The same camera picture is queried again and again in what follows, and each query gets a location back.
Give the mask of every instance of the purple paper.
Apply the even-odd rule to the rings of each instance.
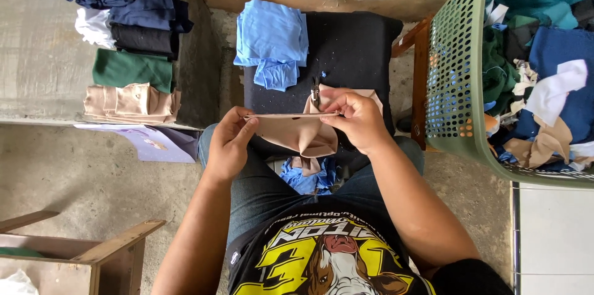
[[[144,124],[75,124],[76,128],[112,132],[126,137],[141,161],[193,163],[197,158],[198,132],[151,127]]]

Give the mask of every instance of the wooden chair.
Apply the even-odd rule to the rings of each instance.
[[[429,69],[429,34],[433,15],[418,23],[392,46],[392,57],[398,57],[415,45],[412,85],[411,138],[423,151],[439,151],[425,144],[425,111],[427,110],[427,74]]]
[[[0,254],[0,278],[20,268],[42,295],[140,294],[145,237],[165,221],[145,221],[105,242],[5,233],[58,214],[37,211],[0,221],[0,247],[25,247],[45,257]]]

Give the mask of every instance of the jeans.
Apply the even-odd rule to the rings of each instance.
[[[198,155],[203,168],[209,161],[210,140],[216,124],[204,130],[198,143]],[[394,136],[394,141],[423,175],[425,160],[419,145],[405,136]],[[371,164],[357,171],[331,196],[301,195],[282,180],[254,150],[248,146],[248,161],[231,184],[231,215],[227,246],[241,234],[279,215],[289,208],[320,199],[341,200],[374,212],[389,219],[375,181]]]

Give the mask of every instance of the plastic basket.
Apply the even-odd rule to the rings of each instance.
[[[485,0],[449,0],[431,22],[427,145],[486,164],[515,182],[594,188],[594,173],[524,169],[500,164],[491,154],[482,106],[484,11]]]

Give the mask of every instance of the black t-shirt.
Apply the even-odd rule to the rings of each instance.
[[[231,295],[512,294],[475,259],[426,280],[390,220],[343,202],[290,208],[232,242],[227,261]]]

